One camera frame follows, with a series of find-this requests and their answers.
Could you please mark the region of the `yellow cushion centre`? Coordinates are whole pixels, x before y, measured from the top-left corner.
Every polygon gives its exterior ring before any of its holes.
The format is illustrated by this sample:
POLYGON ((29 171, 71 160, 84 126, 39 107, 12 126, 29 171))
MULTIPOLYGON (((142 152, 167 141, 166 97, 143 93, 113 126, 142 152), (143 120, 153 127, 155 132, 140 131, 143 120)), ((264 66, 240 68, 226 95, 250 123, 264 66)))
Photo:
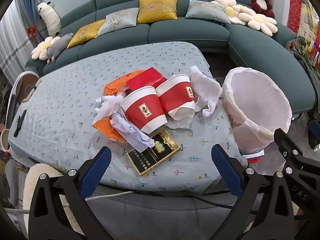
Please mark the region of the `yellow cushion centre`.
POLYGON ((139 0, 137 24, 177 19, 177 0, 139 0))

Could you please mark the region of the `black gold cigarette box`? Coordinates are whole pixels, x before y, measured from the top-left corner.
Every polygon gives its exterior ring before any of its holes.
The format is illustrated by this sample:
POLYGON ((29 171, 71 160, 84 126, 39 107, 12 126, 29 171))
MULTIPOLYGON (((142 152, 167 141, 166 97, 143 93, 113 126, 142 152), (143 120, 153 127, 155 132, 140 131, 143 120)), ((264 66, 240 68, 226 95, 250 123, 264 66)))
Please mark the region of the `black gold cigarette box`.
POLYGON ((151 138, 155 143, 152 148, 148 147, 141 153, 132 149, 127 153, 129 160, 140 176, 146 175, 181 149, 180 145, 164 129, 151 138))

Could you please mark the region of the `orange wrapper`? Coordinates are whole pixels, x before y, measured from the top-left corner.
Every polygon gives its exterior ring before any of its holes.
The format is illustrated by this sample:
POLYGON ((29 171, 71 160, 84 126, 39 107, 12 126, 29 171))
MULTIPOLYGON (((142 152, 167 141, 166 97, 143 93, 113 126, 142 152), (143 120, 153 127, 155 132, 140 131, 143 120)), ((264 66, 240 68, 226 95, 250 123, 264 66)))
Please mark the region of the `orange wrapper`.
POLYGON ((108 140, 125 143, 126 140, 112 127, 111 120, 112 116, 98 120, 93 124, 93 127, 103 133, 108 140))

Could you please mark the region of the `light green cushion left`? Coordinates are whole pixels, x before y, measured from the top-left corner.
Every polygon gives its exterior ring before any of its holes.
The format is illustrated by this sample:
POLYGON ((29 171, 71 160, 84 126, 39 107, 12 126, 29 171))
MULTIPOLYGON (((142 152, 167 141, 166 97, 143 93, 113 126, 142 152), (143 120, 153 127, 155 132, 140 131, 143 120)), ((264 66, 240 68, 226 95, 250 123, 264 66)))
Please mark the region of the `light green cushion left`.
POLYGON ((98 36, 116 30, 135 27, 139 8, 129 8, 106 15, 105 22, 98 30, 98 36))

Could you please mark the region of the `white tissue sheet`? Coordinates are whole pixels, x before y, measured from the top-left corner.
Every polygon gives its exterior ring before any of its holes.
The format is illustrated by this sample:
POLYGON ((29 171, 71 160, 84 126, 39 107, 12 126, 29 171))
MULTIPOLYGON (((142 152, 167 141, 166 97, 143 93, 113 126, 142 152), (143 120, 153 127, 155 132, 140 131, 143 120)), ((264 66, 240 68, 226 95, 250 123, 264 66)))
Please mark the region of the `white tissue sheet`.
POLYGON ((188 115, 187 117, 181 120, 174 120, 169 114, 166 114, 165 116, 168 122, 165 124, 165 126, 167 126, 170 129, 189 128, 195 113, 196 112, 188 115))

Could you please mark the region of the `floral light blue tablecloth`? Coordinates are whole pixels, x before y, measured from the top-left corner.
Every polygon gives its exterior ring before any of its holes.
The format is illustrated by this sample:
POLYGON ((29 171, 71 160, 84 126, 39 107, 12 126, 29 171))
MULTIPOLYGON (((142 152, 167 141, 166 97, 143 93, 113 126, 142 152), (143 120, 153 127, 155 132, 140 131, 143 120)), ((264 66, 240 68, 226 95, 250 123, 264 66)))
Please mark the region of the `floral light blue tablecloth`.
POLYGON ((20 131, 13 121, 8 136, 12 157, 27 167, 45 163, 59 171, 79 168, 103 146, 112 161, 101 182, 128 190, 203 192, 221 177, 211 149, 219 144, 230 157, 246 165, 233 137, 222 103, 208 118, 196 113, 189 128, 169 129, 180 151, 144 176, 138 175, 127 153, 129 144, 110 141, 92 126, 106 84, 135 70, 158 70, 164 77, 185 74, 197 66, 210 76, 200 50, 187 42, 134 46, 98 54, 45 75, 29 101, 19 107, 20 131))

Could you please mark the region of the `white paper receipt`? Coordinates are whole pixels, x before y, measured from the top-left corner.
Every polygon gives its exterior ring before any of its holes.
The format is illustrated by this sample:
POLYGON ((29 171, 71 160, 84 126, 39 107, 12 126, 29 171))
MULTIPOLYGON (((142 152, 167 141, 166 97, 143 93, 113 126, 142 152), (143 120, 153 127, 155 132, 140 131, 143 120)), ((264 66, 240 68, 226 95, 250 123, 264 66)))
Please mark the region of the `white paper receipt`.
POLYGON ((112 113, 111 126, 139 153, 152 148, 155 141, 130 122, 120 106, 112 113))

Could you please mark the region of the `daisy flower pillow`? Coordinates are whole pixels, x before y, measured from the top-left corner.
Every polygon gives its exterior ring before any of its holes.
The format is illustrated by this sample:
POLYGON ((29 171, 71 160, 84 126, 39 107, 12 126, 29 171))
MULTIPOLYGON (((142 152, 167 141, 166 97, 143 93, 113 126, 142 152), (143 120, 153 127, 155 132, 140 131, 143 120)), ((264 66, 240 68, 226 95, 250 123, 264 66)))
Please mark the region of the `daisy flower pillow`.
POLYGON ((240 20, 239 15, 244 7, 242 4, 238 4, 236 0, 213 0, 212 3, 219 3, 224 6, 224 11, 228 16, 229 21, 232 24, 246 25, 247 23, 240 20))
POLYGON ((278 32, 277 21, 274 18, 257 14, 248 7, 242 6, 239 19, 245 22, 251 29, 261 31, 269 37, 278 32))

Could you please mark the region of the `daisy flower pillow lower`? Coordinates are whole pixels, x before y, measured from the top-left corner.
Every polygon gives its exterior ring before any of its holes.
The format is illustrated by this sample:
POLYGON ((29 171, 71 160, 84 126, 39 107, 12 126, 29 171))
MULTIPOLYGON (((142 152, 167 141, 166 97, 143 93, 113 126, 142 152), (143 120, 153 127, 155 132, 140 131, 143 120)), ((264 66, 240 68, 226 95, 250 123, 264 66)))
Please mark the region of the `daisy flower pillow lower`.
POLYGON ((239 19, 245 22, 251 29, 261 31, 269 37, 278 32, 277 21, 274 18, 257 14, 248 7, 242 6, 239 19))

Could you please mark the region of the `potted flower arrangement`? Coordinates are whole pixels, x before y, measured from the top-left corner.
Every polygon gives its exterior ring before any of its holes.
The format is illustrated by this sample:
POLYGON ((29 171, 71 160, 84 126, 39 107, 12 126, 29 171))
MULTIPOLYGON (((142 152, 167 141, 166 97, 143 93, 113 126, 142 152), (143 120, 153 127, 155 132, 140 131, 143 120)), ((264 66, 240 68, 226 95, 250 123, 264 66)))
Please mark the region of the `potted flower arrangement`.
POLYGON ((310 38, 298 35, 289 48, 300 55, 311 68, 319 69, 319 44, 311 43, 310 38))

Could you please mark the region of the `red paper box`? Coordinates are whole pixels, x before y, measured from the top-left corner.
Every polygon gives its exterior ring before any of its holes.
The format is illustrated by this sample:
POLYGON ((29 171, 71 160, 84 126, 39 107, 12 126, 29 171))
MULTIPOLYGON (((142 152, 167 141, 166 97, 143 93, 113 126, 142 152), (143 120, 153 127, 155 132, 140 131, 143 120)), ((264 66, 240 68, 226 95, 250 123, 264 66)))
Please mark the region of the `red paper box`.
POLYGON ((167 78, 165 78, 155 68, 151 67, 143 71, 139 75, 129 79, 129 81, 127 81, 127 85, 129 89, 134 91, 146 86, 152 86, 153 88, 157 88, 165 81, 167 81, 167 78))

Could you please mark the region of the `white mug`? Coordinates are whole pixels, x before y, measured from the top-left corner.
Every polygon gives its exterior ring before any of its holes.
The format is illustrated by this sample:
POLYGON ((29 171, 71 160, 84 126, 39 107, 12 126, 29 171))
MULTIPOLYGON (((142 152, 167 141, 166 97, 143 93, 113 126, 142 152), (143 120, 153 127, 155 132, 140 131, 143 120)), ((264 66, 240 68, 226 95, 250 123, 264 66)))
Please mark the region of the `white mug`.
POLYGON ((9 145, 9 141, 8 141, 9 132, 10 132, 10 129, 4 129, 1 132, 1 149, 4 152, 9 152, 9 150, 10 150, 10 145, 9 145))

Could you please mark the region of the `light green cushion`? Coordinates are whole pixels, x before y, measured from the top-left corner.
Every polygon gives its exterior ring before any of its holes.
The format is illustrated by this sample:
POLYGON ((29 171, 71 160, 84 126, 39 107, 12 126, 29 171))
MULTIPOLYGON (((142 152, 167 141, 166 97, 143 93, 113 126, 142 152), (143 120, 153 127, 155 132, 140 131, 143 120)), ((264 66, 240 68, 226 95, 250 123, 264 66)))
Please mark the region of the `light green cushion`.
POLYGON ((226 14, 226 7, 217 2, 190 0, 185 17, 231 24, 226 14))
POLYGON ((98 30, 98 36, 116 30, 135 27, 139 8, 129 8, 106 15, 105 22, 98 30))

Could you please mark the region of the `white lined trash bin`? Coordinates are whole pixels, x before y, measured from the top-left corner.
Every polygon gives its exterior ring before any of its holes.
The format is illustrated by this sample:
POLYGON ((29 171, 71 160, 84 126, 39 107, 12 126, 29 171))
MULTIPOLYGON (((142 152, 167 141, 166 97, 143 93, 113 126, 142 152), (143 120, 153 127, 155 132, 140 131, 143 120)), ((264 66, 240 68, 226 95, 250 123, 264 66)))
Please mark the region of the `white lined trash bin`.
POLYGON ((289 131, 290 103, 266 74, 252 68, 231 69, 222 85, 222 102, 234 139, 243 154, 258 153, 274 142, 274 132, 289 131))

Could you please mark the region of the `dark green sectional sofa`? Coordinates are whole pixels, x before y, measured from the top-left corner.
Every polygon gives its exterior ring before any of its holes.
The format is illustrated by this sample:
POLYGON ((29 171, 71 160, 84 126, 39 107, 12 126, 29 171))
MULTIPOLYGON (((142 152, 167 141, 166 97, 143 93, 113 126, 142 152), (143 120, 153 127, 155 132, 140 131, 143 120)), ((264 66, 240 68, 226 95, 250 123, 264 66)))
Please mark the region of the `dark green sectional sofa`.
MULTIPOLYGON (((139 1, 90 0, 61 18, 61 33, 76 33, 84 25, 103 20, 112 12, 138 7, 139 1)), ((265 73, 284 92, 294 114, 315 108, 315 87, 298 60, 289 52, 289 44, 297 39, 292 30, 278 24, 277 33, 268 37, 243 25, 187 18, 189 1, 177 0, 175 20, 143 23, 106 33, 66 49, 53 63, 29 59, 26 68, 42 76, 75 61, 107 51, 148 43, 183 41, 192 43, 202 52, 227 53, 237 66, 265 73)), ((237 1, 245 5, 251 2, 237 1)))

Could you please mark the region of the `white sheep plush toy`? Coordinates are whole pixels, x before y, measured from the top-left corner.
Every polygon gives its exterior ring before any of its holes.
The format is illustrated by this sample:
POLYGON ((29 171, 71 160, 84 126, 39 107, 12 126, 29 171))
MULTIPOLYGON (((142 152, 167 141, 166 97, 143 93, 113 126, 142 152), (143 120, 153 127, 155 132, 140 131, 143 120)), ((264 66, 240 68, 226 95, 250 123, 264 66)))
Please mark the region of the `white sheep plush toy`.
POLYGON ((61 22, 58 13, 48 3, 39 3, 37 6, 37 12, 40 19, 46 24, 49 36, 57 36, 61 31, 61 22))

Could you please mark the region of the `orange plastic bag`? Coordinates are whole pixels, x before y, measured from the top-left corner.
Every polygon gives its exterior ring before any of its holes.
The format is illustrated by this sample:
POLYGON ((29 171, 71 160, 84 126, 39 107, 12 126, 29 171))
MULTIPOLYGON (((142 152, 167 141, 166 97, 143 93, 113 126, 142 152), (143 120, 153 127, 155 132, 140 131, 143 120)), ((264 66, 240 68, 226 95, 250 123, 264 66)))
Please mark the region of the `orange plastic bag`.
POLYGON ((104 94, 115 95, 117 93, 124 92, 127 90, 127 81, 138 76, 142 72, 144 72, 144 70, 136 70, 113 80, 104 87, 104 94))

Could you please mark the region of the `red paper cup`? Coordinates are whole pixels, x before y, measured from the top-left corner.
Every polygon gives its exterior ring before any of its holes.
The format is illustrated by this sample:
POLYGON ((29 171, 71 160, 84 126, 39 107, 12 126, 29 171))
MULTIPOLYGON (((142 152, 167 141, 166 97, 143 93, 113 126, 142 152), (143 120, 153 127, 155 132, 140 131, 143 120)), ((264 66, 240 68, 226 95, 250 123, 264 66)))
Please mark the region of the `red paper cup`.
POLYGON ((172 76, 156 88, 156 93, 165 113, 175 121, 195 113, 194 94, 188 75, 172 76))
POLYGON ((122 101, 121 107, 129 120, 146 134, 151 134, 167 123, 156 90, 152 86, 131 92, 122 101))

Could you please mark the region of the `white glove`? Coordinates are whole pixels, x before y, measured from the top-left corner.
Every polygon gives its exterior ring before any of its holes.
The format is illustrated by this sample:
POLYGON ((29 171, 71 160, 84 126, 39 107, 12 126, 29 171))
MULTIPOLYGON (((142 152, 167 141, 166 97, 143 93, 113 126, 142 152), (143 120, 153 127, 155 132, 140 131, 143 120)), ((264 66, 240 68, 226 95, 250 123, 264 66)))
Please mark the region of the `white glove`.
POLYGON ((204 75, 197 66, 191 66, 187 75, 194 94, 195 112, 202 112, 205 118, 211 116, 222 93, 220 84, 204 75))
POLYGON ((118 105, 126 97, 125 92, 119 92, 115 95, 101 96, 95 100, 96 103, 100 104, 100 108, 95 108, 97 115, 92 121, 92 126, 99 120, 108 118, 118 108, 118 105))

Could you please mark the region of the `daisy pillow far left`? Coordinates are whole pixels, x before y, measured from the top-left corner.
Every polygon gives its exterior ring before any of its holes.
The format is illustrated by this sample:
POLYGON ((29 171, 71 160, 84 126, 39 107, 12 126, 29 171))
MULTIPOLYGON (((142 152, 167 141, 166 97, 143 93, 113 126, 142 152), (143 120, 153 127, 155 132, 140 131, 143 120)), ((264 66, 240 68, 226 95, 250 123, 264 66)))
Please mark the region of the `daisy pillow far left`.
POLYGON ((56 41, 58 41, 61 37, 47 37, 44 41, 39 43, 36 48, 33 49, 31 52, 31 59, 32 60, 41 60, 47 61, 47 49, 52 46, 56 41))

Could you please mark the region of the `grey mouse plush toy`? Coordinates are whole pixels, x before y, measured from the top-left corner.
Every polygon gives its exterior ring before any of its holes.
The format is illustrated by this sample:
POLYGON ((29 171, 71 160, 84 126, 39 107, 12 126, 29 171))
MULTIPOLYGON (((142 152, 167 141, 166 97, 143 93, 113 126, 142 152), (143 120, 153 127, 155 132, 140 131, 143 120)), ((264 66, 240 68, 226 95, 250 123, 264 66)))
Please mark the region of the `grey mouse plush toy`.
POLYGON ((73 36, 73 33, 66 34, 47 49, 47 63, 51 63, 56 60, 60 53, 67 48, 73 36))

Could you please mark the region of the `black remote on table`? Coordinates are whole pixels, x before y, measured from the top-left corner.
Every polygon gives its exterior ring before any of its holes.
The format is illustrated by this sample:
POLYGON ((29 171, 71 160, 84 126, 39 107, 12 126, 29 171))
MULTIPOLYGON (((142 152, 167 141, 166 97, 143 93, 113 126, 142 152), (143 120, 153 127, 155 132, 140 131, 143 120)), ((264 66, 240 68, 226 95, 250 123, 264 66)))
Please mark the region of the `black remote on table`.
POLYGON ((26 115, 26 110, 23 111, 22 115, 20 115, 18 117, 18 121, 17 121, 17 126, 16 126, 16 130, 14 131, 14 137, 16 138, 21 130, 21 127, 22 127, 22 123, 23 123, 23 120, 25 118, 25 115, 26 115))

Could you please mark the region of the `yellow cushion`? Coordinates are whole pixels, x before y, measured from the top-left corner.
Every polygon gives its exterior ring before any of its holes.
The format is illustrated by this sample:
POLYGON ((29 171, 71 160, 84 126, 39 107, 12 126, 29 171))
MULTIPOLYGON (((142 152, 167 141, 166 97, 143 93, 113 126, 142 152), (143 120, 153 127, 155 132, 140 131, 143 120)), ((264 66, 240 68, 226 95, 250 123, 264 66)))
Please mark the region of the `yellow cushion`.
POLYGON ((139 0, 137 24, 177 19, 177 0, 139 0))
POLYGON ((91 24, 81 27, 69 42, 67 48, 85 43, 98 36, 100 27, 105 23, 105 20, 99 20, 91 24))

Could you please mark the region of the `light green cushion right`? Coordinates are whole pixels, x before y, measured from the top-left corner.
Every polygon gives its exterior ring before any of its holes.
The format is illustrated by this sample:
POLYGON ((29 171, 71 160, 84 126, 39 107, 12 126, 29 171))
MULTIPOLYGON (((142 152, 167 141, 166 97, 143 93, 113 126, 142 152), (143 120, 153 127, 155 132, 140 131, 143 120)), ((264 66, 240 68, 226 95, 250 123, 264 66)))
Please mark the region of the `light green cushion right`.
POLYGON ((226 7, 217 2, 190 0, 185 17, 231 24, 226 14, 226 7))

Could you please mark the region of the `wooden chair white frame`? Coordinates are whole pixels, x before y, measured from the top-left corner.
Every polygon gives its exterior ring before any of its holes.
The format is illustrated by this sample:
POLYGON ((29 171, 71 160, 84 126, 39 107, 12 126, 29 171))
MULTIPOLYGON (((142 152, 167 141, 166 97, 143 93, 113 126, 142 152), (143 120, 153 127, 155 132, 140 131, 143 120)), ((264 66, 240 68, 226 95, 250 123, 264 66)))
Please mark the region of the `wooden chair white frame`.
POLYGON ((29 95, 39 78, 40 76, 38 74, 28 70, 21 73, 14 82, 8 101, 5 119, 6 128, 10 128, 18 107, 21 105, 23 99, 29 95))

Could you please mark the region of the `daisy flower pillow upper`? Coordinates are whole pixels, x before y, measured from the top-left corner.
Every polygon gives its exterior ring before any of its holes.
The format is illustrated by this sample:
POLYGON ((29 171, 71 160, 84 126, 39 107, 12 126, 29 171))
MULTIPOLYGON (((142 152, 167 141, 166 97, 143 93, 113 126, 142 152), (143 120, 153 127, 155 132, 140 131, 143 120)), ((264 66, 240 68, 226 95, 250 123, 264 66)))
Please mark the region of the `daisy flower pillow upper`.
POLYGON ((246 25, 247 23, 240 20, 239 15, 244 7, 242 4, 238 4, 236 0, 213 0, 212 3, 219 3, 224 6, 224 11, 228 16, 229 21, 232 24, 246 25))

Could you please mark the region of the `yellow cushion left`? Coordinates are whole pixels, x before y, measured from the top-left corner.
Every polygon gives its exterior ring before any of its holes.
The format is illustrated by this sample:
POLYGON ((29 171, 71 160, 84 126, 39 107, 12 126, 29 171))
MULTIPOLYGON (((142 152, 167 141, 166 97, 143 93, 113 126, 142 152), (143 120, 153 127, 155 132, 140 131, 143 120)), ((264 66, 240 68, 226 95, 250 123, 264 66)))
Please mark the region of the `yellow cushion left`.
POLYGON ((81 27, 69 42, 67 48, 85 43, 98 36, 100 27, 105 23, 105 20, 99 20, 91 24, 81 27))

